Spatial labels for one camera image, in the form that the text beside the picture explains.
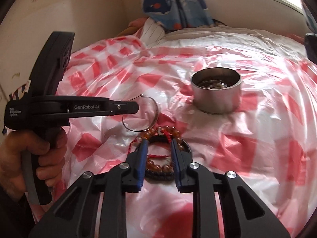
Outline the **left hand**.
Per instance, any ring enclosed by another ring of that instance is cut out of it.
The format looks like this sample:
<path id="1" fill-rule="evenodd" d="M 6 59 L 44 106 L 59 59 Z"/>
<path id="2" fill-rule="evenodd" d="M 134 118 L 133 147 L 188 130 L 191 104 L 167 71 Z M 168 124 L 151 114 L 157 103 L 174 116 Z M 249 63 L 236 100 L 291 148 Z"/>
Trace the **left hand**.
<path id="1" fill-rule="evenodd" d="M 36 176 L 48 187 L 55 186 L 62 177 L 67 151 L 67 134 L 59 130 L 53 147 L 30 130 L 11 132 L 1 144 L 1 188 L 14 201 L 26 192 L 21 169 L 21 152 L 29 151 L 39 156 Z"/>

